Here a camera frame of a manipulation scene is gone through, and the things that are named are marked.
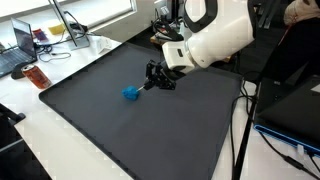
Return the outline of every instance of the monitor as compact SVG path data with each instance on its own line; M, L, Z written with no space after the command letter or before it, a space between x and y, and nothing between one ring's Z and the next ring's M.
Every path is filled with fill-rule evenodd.
M69 43L70 50L75 50L75 49L80 49L80 48L90 46L89 39L85 35L85 32L83 31L83 29L82 29L82 31L83 31L82 35L75 35L73 33L73 29L71 28L59 2L57 0L48 0L48 1L51 4L51 6L52 6L54 12L56 13L58 19L60 20L60 22L62 22L65 25L65 28L68 31L70 38L73 41L73 43Z

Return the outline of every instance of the keyboard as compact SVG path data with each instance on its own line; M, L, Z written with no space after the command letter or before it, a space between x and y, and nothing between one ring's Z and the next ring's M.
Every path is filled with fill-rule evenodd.
M13 49L0 54L0 77L12 72L17 64L22 62L32 63L36 61L30 55L20 49Z
M0 55L0 66L6 65L14 68L17 64L30 62L31 60L31 56L28 54L24 53L20 49L14 49Z

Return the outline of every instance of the black table surface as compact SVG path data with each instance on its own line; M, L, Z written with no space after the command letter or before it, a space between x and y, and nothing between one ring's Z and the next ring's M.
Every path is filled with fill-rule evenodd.
M159 57L125 43L39 97L134 179L211 179L241 78L208 68L177 81L174 91L125 99L121 90L142 86L147 62Z

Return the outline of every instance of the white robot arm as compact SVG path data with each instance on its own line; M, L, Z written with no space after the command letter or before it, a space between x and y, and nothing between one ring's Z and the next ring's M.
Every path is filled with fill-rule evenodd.
M238 52L255 37L252 0L186 0L184 21L192 36L162 46L165 61L147 65L144 89L175 89L175 81Z

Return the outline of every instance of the laptop screen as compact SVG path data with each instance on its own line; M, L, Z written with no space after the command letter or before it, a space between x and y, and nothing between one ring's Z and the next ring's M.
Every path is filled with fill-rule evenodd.
M28 55L36 58L30 25L14 18L11 19L11 22L18 47Z

